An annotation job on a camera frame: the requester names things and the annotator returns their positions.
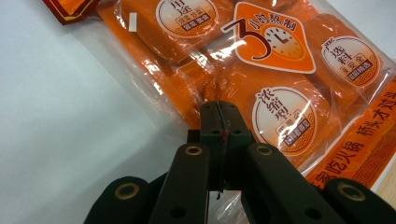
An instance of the orange label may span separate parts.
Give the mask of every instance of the orange label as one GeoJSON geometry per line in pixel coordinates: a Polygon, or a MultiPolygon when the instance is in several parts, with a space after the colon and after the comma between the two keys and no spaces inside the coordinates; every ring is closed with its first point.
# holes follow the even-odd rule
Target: orange label
{"type": "Polygon", "coordinates": [[[315,138],[317,115],[310,101],[289,87],[264,88],[256,94],[254,132],[287,156],[305,152],[315,138]]]}
{"type": "Polygon", "coordinates": [[[43,0],[52,11],[53,15],[63,25],[86,19],[99,1],[100,0],[43,0]]]}
{"type": "Polygon", "coordinates": [[[322,55],[332,70],[356,87],[365,87],[378,75],[379,62],[369,46],[354,36],[331,37],[322,55]]]}
{"type": "Polygon", "coordinates": [[[157,22],[166,33],[180,38],[207,34],[218,16],[209,0],[162,0],[157,6],[157,22]]]}
{"type": "Polygon", "coordinates": [[[233,29],[236,54],[245,63],[298,73],[316,70],[304,27],[293,17],[240,2],[233,21],[221,29],[233,29]]]}
{"type": "Polygon", "coordinates": [[[396,152],[396,77],[306,176],[323,188],[332,178],[354,179],[370,188],[396,152]]]}

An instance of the white table surface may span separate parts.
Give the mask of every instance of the white table surface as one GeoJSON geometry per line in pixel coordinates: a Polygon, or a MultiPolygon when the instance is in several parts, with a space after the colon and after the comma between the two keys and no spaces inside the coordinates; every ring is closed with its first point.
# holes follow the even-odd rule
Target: white table surface
{"type": "MultiPolygon", "coordinates": [[[[396,1],[330,2],[396,59],[396,1]]],[[[82,223],[114,179],[169,168],[185,129],[120,85],[123,63],[92,54],[83,25],[39,0],[0,8],[0,223],[82,223]]]]}

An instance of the clock logo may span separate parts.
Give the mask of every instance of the clock logo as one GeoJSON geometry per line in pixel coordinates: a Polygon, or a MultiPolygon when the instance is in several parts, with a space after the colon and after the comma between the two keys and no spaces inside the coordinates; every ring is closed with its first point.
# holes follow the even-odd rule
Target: clock logo
{"type": "Polygon", "coordinates": [[[277,26],[264,30],[265,39],[273,52],[289,60],[300,60],[304,57],[304,48],[290,32],[277,26]]]}

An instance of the round label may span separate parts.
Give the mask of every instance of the round label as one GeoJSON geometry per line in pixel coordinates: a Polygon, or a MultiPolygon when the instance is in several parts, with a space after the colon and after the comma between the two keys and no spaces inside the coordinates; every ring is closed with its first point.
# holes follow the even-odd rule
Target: round label
{"type": "Polygon", "coordinates": [[[252,113],[254,132],[260,141],[279,148],[285,155],[303,153],[315,138],[315,108],[295,89],[262,89],[256,94],[252,113]]]}
{"type": "Polygon", "coordinates": [[[322,45],[322,55],[332,70],[356,87],[365,87],[378,75],[375,53],[354,36],[331,37],[322,45]]]}
{"type": "Polygon", "coordinates": [[[217,24],[219,13],[209,0],[162,0],[156,16],[169,35],[193,38],[210,32],[217,24]]]}

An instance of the clear plastic wrapper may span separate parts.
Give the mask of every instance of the clear plastic wrapper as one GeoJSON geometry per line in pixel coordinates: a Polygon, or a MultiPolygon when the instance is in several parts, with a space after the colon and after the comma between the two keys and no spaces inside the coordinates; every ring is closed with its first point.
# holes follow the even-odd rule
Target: clear plastic wrapper
{"type": "MultiPolygon", "coordinates": [[[[396,64],[324,1],[107,0],[96,12],[134,59],[134,78],[190,129],[201,104],[233,103],[257,141],[320,187],[337,176],[371,187],[394,154],[359,179],[396,136],[396,64]]],[[[209,220],[248,223],[239,200],[226,191],[209,220]]]]}

